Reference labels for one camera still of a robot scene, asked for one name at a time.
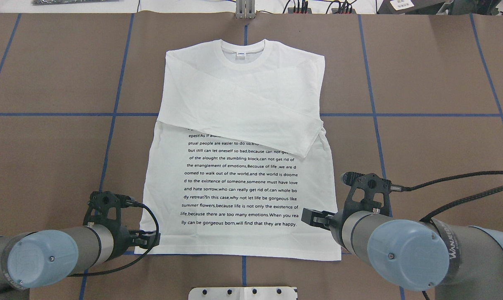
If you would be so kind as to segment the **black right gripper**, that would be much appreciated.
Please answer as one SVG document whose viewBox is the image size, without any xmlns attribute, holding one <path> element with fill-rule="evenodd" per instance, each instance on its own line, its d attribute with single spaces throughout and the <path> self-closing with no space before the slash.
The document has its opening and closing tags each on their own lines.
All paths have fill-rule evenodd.
<svg viewBox="0 0 503 300">
<path fill-rule="evenodd" d="M 344 213 L 344 211 L 332 213 L 329 211 L 316 211 L 305 207 L 303 208 L 301 221 L 312 227 L 329 228 L 334 241 L 341 246 L 345 246 L 342 233 L 348 217 L 350 217 L 350 214 Z"/>
</svg>

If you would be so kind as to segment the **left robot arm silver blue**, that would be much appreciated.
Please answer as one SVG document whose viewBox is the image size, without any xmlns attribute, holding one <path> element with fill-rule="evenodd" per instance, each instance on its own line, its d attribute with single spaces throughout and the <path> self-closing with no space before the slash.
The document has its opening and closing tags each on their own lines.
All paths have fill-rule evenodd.
<svg viewBox="0 0 503 300">
<path fill-rule="evenodd" d="M 116 233 L 90 222 L 64 230 L 41 230 L 0 236 L 0 300 L 28 300 L 30 289 L 53 285 L 66 277 L 123 255 L 129 247 L 147 251 L 159 244 L 156 231 Z"/>
</svg>

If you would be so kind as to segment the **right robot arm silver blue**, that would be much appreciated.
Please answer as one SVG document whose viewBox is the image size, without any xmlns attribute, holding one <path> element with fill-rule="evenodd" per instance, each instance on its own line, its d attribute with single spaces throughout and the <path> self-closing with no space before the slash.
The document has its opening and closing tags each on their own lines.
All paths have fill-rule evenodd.
<svg viewBox="0 0 503 300">
<path fill-rule="evenodd" d="M 437 300 L 503 300 L 503 232 L 440 220 L 399 220 L 375 211 L 303 209 L 302 221 L 333 239 L 382 278 Z"/>
</svg>

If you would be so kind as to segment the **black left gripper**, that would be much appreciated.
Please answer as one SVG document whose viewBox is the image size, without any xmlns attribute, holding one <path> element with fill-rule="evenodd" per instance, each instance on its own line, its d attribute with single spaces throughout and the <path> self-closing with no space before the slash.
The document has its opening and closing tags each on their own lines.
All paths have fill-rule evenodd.
<svg viewBox="0 0 503 300">
<path fill-rule="evenodd" d="M 113 250 L 109 258 L 122 256 L 129 247 L 150 249 L 160 243 L 159 232 L 156 230 L 128 230 L 125 225 L 114 223 L 103 226 L 110 231 L 113 238 Z"/>
</svg>

